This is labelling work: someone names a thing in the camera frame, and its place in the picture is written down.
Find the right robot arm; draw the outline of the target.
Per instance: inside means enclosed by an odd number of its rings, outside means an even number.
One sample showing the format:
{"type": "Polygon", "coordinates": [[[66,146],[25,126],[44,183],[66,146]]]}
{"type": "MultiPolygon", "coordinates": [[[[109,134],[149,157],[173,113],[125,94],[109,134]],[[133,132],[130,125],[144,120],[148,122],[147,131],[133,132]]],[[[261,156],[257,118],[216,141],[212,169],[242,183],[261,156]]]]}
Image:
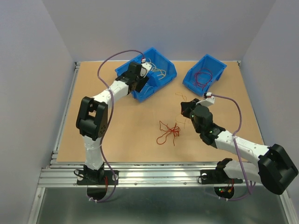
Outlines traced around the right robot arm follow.
{"type": "Polygon", "coordinates": [[[278,145],[260,145],[236,136],[213,121],[208,107],[214,96],[182,102],[181,114],[191,120],[195,132],[208,146],[236,154],[238,160],[223,159],[216,168],[202,171],[201,184],[225,184],[244,180],[246,184],[259,183],[276,195],[282,194],[299,171],[286,150],[278,145]]]}

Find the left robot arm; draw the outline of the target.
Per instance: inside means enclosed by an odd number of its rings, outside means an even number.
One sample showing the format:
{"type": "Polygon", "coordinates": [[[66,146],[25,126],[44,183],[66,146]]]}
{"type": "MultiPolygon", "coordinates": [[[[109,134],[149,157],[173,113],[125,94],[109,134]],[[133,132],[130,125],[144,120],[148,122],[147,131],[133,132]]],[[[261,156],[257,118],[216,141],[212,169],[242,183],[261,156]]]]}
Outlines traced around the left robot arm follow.
{"type": "Polygon", "coordinates": [[[82,170],[75,170],[78,185],[100,185],[104,183],[104,158],[101,152],[103,137],[108,129],[108,110],[114,103],[132,91],[140,92],[149,77],[152,66],[144,59],[141,63],[130,62],[128,69],[118,76],[104,91],[81,101],[76,128],[83,136],[85,163],[82,170]]]}

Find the large divided blue bin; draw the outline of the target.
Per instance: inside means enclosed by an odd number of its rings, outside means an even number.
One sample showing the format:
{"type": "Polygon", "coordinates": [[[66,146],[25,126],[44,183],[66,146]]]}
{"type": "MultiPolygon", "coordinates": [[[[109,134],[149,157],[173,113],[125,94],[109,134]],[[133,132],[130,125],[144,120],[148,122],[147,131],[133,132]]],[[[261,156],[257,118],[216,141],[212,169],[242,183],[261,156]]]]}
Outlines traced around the large divided blue bin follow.
{"type": "Polygon", "coordinates": [[[174,64],[155,48],[146,50],[143,55],[136,56],[129,62],[115,69],[115,72],[117,76],[121,76],[127,71],[131,73],[139,72],[141,71],[141,63],[143,62],[149,62],[152,65],[152,69],[147,74],[149,80],[141,92],[131,92],[133,98],[139,102],[145,101],[155,92],[168,85],[177,76],[174,64]]]}

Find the small blue bin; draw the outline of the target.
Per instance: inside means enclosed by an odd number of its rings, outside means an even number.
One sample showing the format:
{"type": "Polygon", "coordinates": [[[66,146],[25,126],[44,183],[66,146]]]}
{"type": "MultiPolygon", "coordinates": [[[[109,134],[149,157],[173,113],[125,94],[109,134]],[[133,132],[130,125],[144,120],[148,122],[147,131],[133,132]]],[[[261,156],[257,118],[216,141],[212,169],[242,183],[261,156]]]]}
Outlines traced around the small blue bin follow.
{"type": "Polygon", "coordinates": [[[206,54],[189,69],[182,84],[202,97],[215,81],[219,81],[226,67],[220,60],[206,54]]]}

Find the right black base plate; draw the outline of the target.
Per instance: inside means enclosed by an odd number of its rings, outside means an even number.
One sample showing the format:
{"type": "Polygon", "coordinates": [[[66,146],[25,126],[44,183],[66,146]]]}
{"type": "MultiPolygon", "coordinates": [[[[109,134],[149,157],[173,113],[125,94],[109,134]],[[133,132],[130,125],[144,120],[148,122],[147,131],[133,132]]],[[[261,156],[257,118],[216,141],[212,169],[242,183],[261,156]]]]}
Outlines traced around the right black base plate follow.
{"type": "Polygon", "coordinates": [[[197,178],[199,184],[241,184],[242,179],[229,178],[224,171],[217,171],[216,169],[201,170],[200,175],[197,178]]]}

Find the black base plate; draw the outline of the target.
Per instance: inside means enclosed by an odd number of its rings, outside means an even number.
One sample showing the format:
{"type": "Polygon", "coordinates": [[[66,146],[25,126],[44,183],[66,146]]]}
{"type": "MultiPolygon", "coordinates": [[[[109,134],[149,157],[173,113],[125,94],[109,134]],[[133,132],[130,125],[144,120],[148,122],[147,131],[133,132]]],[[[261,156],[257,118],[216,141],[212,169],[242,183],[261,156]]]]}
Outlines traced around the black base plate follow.
{"type": "Polygon", "coordinates": [[[84,171],[83,170],[79,170],[79,169],[76,169],[74,171],[75,174],[77,174],[77,182],[76,184],[79,185],[79,186],[87,186],[87,185],[114,185],[115,184],[115,181],[116,181],[116,184],[118,184],[118,174],[119,174],[119,171],[118,170],[115,170],[115,177],[116,177],[116,180],[114,178],[114,175],[112,173],[111,170],[104,170],[104,174],[103,174],[103,177],[101,180],[90,180],[88,179],[87,177],[84,176],[84,171]]]}
{"type": "Polygon", "coordinates": [[[217,171],[216,169],[201,170],[200,175],[197,178],[199,184],[241,184],[242,179],[229,178],[224,171],[217,171]]]}

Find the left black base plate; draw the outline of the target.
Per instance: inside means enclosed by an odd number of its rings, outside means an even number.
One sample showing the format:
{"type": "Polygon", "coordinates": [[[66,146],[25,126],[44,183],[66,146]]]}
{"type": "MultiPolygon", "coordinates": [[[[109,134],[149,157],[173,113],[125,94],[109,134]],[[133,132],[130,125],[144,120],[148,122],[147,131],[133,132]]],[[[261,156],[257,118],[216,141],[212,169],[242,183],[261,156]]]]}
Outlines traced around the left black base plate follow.
{"type": "Polygon", "coordinates": [[[84,176],[84,171],[83,170],[79,170],[79,169],[76,169],[74,171],[75,174],[77,174],[77,182],[76,184],[79,185],[79,186],[87,186],[87,185],[114,185],[115,184],[115,181],[116,181],[116,184],[118,184],[118,174],[119,174],[119,171],[118,170],[115,170],[115,177],[116,177],[116,180],[114,178],[114,175],[112,173],[111,170],[104,170],[104,174],[103,174],[103,177],[101,180],[90,180],[88,179],[87,177],[84,176]]]}

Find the left aluminium side rail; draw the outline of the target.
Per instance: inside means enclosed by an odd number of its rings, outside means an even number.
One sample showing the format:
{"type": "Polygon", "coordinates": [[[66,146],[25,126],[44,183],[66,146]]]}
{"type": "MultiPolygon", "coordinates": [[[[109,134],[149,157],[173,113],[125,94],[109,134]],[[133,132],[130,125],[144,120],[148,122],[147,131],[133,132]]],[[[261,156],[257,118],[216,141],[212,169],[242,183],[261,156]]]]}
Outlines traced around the left aluminium side rail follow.
{"type": "Polygon", "coordinates": [[[72,98],[72,94],[73,94],[73,90],[74,90],[74,86],[75,86],[75,82],[76,82],[76,79],[77,79],[77,76],[78,76],[78,72],[79,72],[81,62],[75,62],[74,64],[75,64],[75,67],[74,67],[74,73],[73,73],[72,80],[71,80],[71,87],[70,87],[70,90],[69,90],[69,93],[68,93],[68,96],[67,96],[67,100],[66,100],[62,120],[60,122],[58,134],[57,134],[57,137],[56,137],[56,140],[55,140],[54,147],[53,147],[53,149],[51,151],[51,154],[50,154],[50,157],[48,159],[48,163],[41,168],[39,178],[38,178],[35,197],[34,197],[32,207],[31,207],[31,210],[30,210],[30,214],[29,214],[29,217],[28,217],[28,224],[36,224],[37,221],[38,221],[38,216],[39,216],[39,213],[40,213],[40,210],[41,210],[41,206],[42,206],[43,198],[44,198],[44,193],[45,193],[45,190],[46,190],[45,187],[40,187],[39,186],[39,180],[41,179],[42,171],[44,169],[49,169],[50,168],[53,154],[57,154],[58,151],[59,151],[59,144],[60,144],[61,136],[62,136],[62,133],[63,133],[63,130],[64,130],[64,125],[65,125],[67,113],[68,113],[68,110],[69,110],[69,106],[70,106],[70,103],[71,103],[71,98],[72,98]]]}

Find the aluminium side rail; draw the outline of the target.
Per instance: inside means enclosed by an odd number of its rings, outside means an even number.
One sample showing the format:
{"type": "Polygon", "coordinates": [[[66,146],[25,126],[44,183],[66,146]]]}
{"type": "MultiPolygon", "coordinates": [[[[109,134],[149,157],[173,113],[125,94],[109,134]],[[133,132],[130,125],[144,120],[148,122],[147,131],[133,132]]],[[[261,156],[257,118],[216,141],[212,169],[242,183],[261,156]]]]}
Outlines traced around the aluminium side rail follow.
{"type": "Polygon", "coordinates": [[[57,134],[57,137],[56,137],[56,140],[55,140],[54,147],[53,147],[53,149],[51,151],[51,154],[50,154],[50,157],[48,159],[48,163],[41,168],[39,178],[38,178],[35,197],[34,197],[32,207],[31,207],[31,210],[30,210],[30,214],[29,214],[29,217],[28,217],[28,224],[36,224],[37,221],[38,221],[38,216],[39,216],[39,213],[40,213],[40,210],[41,210],[41,206],[42,206],[43,198],[44,198],[44,193],[45,193],[45,190],[46,190],[45,187],[40,187],[39,186],[39,180],[41,179],[42,171],[44,169],[49,169],[50,168],[53,154],[57,154],[58,151],[59,151],[59,144],[60,144],[61,136],[62,136],[62,133],[63,133],[63,130],[64,130],[64,125],[65,125],[67,113],[68,113],[68,110],[69,110],[69,106],[70,106],[70,103],[71,103],[71,98],[72,98],[72,94],[73,94],[73,90],[74,90],[74,86],[75,86],[75,82],[76,82],[76,79],[77,79],[77,76],[78,76],[78,72],[79,72],[81,62],[75,62],[74,64],[75,64],[75,67],[74,67],[74,73],[73,73],[72,80],[71,80],[71,87],[70,87],[70,90],[69,90],[69,93],[68,93],[68,96],[67,96],[67,100],[66,100],[62,120],[60,122],[58,134],[57,134]]]}
{"type": "Polygon", "coordinates": [[[241,61],[241,74],[255,113],[262,139],[265,143],[278,143],[291,154],[294,148],[287,139],[290,119],[286,114],[289,74],[284,75],[278,65],[267,67],[264,63],[252,64],[241,61]]]}

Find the aluminium mounting rail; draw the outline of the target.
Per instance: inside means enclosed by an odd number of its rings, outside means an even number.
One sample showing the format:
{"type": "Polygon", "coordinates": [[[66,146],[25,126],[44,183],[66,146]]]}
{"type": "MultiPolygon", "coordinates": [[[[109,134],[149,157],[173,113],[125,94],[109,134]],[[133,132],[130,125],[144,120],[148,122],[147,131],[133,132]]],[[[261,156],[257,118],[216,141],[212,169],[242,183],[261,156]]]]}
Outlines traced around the aluminium mounting rail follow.
{"type": "MultiPolygon", "coordinates": [[[[187,163],[120,163],[112,162],[111,167],[119,171],[119,187],[196,187],[200,186],[197,178],[202,170],[213,169],[215,162],[187,163]]],[[[38,187],[62,188],[78,187],[75,169],[82,169],[82,164],[51,164],[42,169],[38,187]]]]}

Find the right aluminium side rail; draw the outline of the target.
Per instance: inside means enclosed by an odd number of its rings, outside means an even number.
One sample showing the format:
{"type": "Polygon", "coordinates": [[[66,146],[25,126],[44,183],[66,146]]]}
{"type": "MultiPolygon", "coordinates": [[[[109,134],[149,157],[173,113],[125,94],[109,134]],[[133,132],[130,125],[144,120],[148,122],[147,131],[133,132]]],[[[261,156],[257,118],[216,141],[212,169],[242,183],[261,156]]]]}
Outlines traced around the right aluminium side rail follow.
{"type": "Polygon", "coordinates": [[[267,67],[264,63],[252,64],[241,61],[241,74],[255,113],[262,139],[265,143],[278,143],[291,154],[294,148],[287,139],[290,119],[286,114],[289,74],[284,75],[278,65],[267,67]]]}

